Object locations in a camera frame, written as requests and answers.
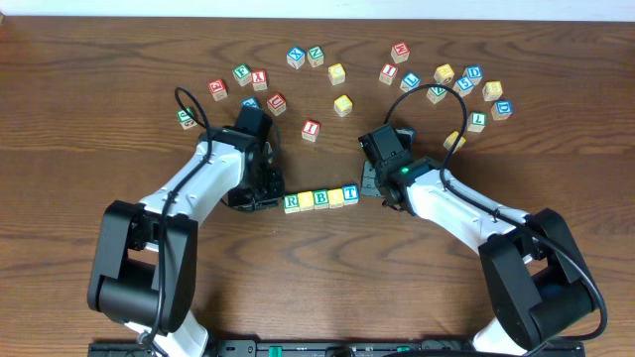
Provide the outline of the blue T block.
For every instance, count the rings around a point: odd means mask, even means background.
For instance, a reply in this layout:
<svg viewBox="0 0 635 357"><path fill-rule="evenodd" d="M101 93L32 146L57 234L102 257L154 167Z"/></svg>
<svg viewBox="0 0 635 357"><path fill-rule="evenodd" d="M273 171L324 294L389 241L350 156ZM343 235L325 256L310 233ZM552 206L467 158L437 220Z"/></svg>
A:
<svg viewBox="0 0 635 357"><path fill-rule="evenodd" d="M359 190L356 184L344 186L342 192L345 205L356 204L359 201Z"/></svg>

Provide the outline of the green R block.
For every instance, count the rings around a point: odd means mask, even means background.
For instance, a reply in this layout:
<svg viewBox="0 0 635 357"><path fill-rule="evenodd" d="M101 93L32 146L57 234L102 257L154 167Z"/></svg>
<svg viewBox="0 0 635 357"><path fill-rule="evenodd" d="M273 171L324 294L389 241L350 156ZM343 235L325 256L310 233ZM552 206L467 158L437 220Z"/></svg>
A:
<svg viewBox="0 0 635 357"><path fill-rule="evenodd" d="M284 211L286 214L299 212L300 210L299 199L295 193L284 196Z"/></svg>

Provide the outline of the yellow O block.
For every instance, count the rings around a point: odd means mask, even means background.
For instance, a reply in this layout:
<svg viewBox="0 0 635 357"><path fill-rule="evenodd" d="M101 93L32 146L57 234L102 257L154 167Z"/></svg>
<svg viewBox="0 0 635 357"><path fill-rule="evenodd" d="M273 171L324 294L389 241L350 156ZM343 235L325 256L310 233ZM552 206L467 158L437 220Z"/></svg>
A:
<svg viewBox="0 0 635 357"><path fill-rule="evenodd" d="M342 188L330 189L327 192L328 207L339 208L344 205L344 195Z"/></svg>
<svg viewBox="0 0 635 357"><path fill-rule="evenodd" d="M312 191L299 192L298 201L300 211L308 211L315 208L314 193Z"/></svg>

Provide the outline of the green B block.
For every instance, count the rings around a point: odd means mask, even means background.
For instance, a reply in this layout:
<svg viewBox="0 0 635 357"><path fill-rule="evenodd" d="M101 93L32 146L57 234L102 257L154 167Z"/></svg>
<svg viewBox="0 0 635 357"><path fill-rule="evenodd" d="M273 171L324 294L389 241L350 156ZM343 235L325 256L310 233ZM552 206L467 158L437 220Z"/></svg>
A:
<svg viewBox="0 0 635 357"><path fill-rule="evenodd" d="M329 208L328 193L326 189L314 190L313 197L315 210Z"/></svg>

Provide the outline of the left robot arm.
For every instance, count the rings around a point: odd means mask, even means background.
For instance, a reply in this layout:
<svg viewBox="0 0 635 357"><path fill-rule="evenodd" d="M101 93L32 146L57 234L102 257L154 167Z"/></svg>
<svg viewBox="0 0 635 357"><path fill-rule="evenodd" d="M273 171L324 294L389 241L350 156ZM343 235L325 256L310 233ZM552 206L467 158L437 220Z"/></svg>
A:
<svg viewBox="0 0 635 357"><path fill-rule="evenodd" d="M213 128L194 155L156 192L105 210L88 285L91 309L137 332L130 344L96 343L91 356L201 356L209 334L191 312L197 234L221 200L253 212L282 196L270 167L270 125Z"/></svg>

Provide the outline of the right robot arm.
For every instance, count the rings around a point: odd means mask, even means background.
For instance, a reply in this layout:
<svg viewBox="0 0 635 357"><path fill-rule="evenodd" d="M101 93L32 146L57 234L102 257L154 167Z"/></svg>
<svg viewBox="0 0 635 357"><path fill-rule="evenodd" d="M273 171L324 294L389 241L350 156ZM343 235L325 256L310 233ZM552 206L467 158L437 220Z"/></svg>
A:
<svg viewBox="0 0 635 357"><path fill-rule="evenodd" d="M493 319L470 338L476 355L571 351L563 331L606 305L564 219L532 215L465 186L429 158L365 162L362 187L386 205L440 226L480 259Z"/></svg>

